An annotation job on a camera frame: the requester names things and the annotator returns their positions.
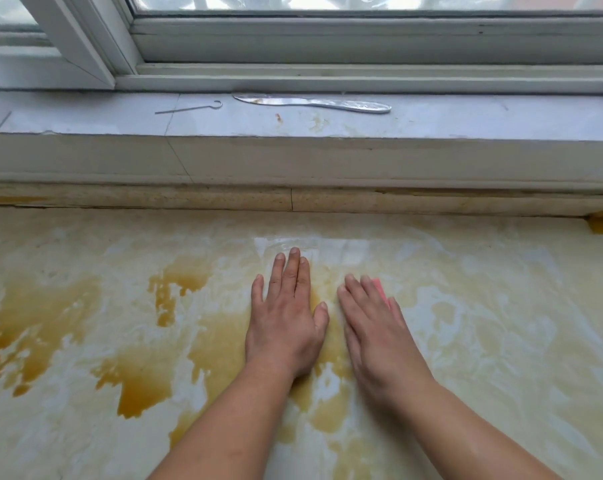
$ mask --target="metal tool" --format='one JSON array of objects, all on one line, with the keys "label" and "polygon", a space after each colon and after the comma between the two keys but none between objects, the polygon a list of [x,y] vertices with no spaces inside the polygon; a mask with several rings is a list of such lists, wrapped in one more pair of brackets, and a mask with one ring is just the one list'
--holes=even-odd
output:
[{"label": "metal tool", "polygon": [[217,105],[213,106],[212,104],[206,104],[204,106],[185,107],[183,109],[170,109],[168,111],[157,111],[155,114],[168,114],[170,112],[192,111],[194,109],[203,109],[205,107],[209,107],[211,109],[219,109],[221,106],[223,106],[223,103],[217,99],[215,99],[215,101],[213,101],[213,102],[217,103]]},{"label": "metal tool", "polygon": [[252,104],[270,106],[319,106],[344,111],[369,112],[384,114],[390,112],[392,106],[370,101],[341,101],[339,99],[306,99],[306,98],[274,98],[256,94],[233,94],[235,99]]}]

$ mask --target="left hand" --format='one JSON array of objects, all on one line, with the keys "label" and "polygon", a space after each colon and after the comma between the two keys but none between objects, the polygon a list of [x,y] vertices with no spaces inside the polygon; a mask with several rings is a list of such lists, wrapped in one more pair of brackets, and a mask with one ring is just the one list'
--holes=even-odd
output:
[{"label": "left hand", "polygon": [[310,264],[299,249],[274,259],[264,296],[264,277],[258,274],[252,287],[250,325],[246,334],[246,363],[257,358],[282,367],[295,379],[309,373],[324,343],[328,307],[321,302],[310,312]]}]

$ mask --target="right hand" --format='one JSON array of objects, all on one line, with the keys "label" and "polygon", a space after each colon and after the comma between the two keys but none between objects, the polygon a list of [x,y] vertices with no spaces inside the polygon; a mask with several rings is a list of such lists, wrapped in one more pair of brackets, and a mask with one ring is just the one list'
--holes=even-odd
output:
[{"label": "right hand", "polygon": [[388,306],[368,276],[352,274],[337,290],[345,340],[362,393],[378,407],[404,415],[437,386],[394,298]]}]

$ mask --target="window glass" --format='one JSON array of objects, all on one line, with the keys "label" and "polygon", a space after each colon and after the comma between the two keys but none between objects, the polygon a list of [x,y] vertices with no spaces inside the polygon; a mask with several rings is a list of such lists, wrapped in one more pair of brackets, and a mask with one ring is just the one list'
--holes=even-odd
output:
[{"label": "window glass", "polygon": [[37,22],[19,0],[0,0],[0,30],[2,26],[18,26],[32,29]]},{"label": "window glass", "polygon": [[130,0],[138,13],[201,10],[603,11],[603,0]]}]

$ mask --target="butter knife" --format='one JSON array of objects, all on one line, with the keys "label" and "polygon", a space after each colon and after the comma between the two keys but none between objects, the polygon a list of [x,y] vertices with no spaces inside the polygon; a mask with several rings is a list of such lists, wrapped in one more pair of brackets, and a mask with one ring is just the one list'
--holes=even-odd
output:
[{"label": "butter knife", "polygon": [[235,99],[252,104],[268,106],[318,106],[343,111],[369,112],[384,114],[390,112],[392,106],[370,101],[341,101],[339,99],[306,99],[306,98],[274,98],[256,94],[233,94]]}]

